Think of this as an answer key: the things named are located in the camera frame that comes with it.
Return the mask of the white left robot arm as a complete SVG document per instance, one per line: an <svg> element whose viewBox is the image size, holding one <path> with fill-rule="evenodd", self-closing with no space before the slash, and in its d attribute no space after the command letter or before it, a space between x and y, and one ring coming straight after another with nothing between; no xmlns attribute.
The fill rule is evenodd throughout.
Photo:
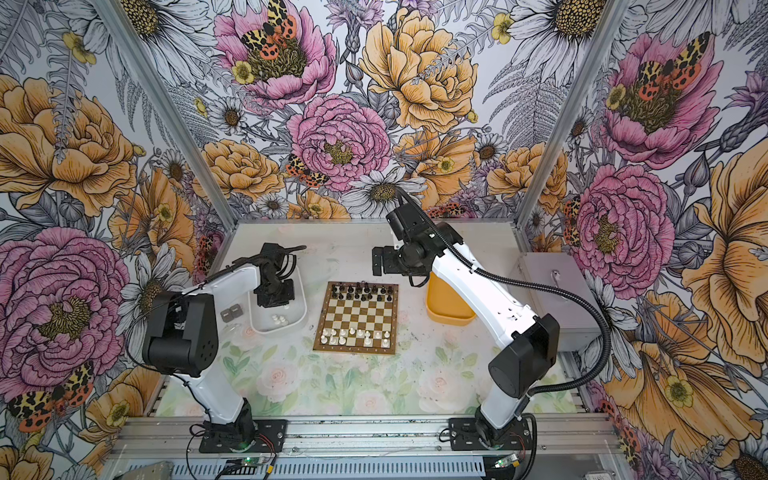
<svg viewBox="0 0 768 480"><path fill-rule="evenodd" d="M284 422L257 422L248 400L218 361L219 335L229 327L264 337L292 333L306 322L307 301L297 254L300 247L266 243L200 284L163 291L147 314L144 363L176 375L203 408L203 453L278 452Z"/></svg>

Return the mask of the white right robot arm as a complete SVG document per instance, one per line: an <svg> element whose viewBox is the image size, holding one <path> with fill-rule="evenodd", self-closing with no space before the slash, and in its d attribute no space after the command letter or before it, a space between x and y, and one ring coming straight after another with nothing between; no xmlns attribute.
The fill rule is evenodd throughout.
<svg viewBox="0 0 768 480"><path fill-rule="evenodd" d="M399 244L372 249L372 273L436 276L473 310L499 348L488 365L494 386L475 414L479 438L495 447L522 420L532 387L555 364L560 326L514 298L506 279L492 279L449 224L434 223L410 198L386 220Z"/></svg>

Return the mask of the wooden chess board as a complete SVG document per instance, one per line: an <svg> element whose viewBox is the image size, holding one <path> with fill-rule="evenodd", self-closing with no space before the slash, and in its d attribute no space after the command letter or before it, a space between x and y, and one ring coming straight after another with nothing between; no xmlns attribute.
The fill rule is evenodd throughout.
<svg viewBox="0 0 768 480"><path fill-rule="evenodd" d="M394 355L398 293L397 284L330 281L313 350Z"/></svg>

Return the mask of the white plastic bin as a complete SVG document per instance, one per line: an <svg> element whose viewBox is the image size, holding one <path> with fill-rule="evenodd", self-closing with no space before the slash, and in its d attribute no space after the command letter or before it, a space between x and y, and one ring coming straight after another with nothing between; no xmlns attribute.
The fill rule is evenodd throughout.
<svg viewBox="0 0 768 480"><path fill-rule="evenodd" d="M256 293L248 294L250 326L258 334L272 337L287 335L301 330L306 324L307 301L301 269L296 267L289 279L293 281L294 299L286 305L262 307L258 305Z"/></svg>

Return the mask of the yellow plastic bin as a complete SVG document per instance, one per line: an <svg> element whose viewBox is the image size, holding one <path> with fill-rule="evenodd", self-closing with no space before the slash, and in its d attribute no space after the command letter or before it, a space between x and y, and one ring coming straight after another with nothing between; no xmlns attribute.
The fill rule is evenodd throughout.
<svg viewBox="0 0 768 480"><path fill-rule="evenodd" d="M453 288L434 273L427 283L425 300L428 317L440 324L464 327L469 325L476 314Z"/></svg>

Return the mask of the grey metal box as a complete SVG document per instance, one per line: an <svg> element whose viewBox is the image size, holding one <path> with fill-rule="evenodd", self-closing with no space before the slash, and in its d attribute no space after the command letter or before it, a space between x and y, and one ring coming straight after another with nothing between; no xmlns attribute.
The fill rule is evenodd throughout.
<svg viewBox="0 0 768 480"><path fill-rule="evenodd" d="M563 289L598 309L581 270L569 254L524 253L518 260L518 269L524 281ZM560 351L582 350L600 335L594 318L573 301L538 290L529 290L529 295L537 314L551 314L558 321Z"/></svg>

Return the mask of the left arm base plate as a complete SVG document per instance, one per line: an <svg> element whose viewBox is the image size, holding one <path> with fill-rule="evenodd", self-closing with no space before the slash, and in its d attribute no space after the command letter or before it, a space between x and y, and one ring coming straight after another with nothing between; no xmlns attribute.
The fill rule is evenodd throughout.
<svg viewBox="0 0 768 480"><path fill-rule="evenodd" d="M247 419L245 423L224 425L206 421L203 425L200 453L280 453L288 422L283 419Z"/></svg>

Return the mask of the aluminium corner post left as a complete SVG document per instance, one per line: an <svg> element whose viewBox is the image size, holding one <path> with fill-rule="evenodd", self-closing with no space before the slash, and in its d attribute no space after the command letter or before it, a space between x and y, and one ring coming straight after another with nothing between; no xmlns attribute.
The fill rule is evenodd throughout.
<svg viewBox="0 0 768 480"><path fill-rule="evenodd" d="M190 165L190 169L199 181L227 232L237 227L237 218L214 179L206 161L198 150L191 132L183 122L180 112L169 95L162 77L153 66L135 33L127 14L119 1L96 1L95 10L104 21L116 45L127 63L139 77L144 91L154 106L178 149Z"/></svg>

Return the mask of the aluminium corner post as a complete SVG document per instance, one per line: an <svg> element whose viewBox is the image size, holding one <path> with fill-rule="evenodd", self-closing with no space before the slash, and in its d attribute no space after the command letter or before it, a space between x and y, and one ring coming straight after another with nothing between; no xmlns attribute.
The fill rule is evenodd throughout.
<svg viewBox="0 0 768 480"><path fill-rule="evenodd" d="M532 214L533 208L538 204L538 200L546 186L546 181L554 170L559 154L562 151L562 144L566 139L567 130L575 121L580 110L581 100L586 96L589 87L592 85L600 65L610 53L611 44L620 29L629 4L630 2L627 0L615 0L608 1L605 6L602 18L597 25L595 36L591 45L587 48L586 56L580 69L574 76L574 81L566 101L559 112L552 134L546 143L539 168L533 175L531 184L523 197L523 203L515 221L515 226L518 230L523 230L528 218Z"/></svg>
<svg viewBox="0 0 768 480"><path fill-rule="evenodd" d="M119 1L96 1L95 10L104 21L116 45L127 63L139 77L144 91L154 106L178 149L190 165L190 169L199 181L227 232L237 227L237 218L214 179L206 161L198 150L191 132L183 122L180 112L169 95L162 77L153 66L135 33L127 14Z"/></svg>

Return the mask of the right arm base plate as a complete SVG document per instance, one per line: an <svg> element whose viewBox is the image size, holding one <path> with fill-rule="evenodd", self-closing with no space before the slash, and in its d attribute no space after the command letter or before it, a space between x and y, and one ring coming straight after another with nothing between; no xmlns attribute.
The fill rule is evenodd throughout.
<svg viewBox="0 0 768 480"><path fill-rule="evenodd" d="M453 451L520 451L530 450L533 429L520 418L513 418L505 427L496 428L481 417L448 419L448 442Z"/></svg>

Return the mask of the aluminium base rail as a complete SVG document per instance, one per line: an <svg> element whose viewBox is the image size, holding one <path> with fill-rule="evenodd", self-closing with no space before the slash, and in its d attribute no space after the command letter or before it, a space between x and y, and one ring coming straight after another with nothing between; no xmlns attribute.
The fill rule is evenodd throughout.
<svg viewBox="0 0 768 480"><path fill-rule="evenodd" d="M604 414L539 414L494 442L483 441L471 416L294 416L255 419L250 442L205 433L192 417L139 418L118 434L111 452L127 458L206 458L278 453L283 457L406 456L513 451L614 454L619 440Z"/></svg>

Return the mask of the aluminium corner post right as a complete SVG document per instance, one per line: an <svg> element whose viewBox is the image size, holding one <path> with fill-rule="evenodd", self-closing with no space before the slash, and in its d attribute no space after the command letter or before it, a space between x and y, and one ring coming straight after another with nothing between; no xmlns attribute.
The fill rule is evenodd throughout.
<svg viewBox="0 0 768 480"><path fill-rule="evenodd" d="M538 204L538 200L546 186L546 181L554 170L559 154L562 151L562 144L566 139L567 130L575 121L580 110L581 100L586 96L589 87L592 85L600 65L610 53L611 44L620 29L629 4L630 2L627 0L615 0L608 1L605 6L602 18L597 25L595 36L591 45L587 48L586 56L580 69L574 76L574 81L566 101L559 112L552 134L546 143L539 168L533 175L531 184L523 197L523 203L515 221L515 226L518 230L523 230L528 218L532 214L533 208Z"/></svg>

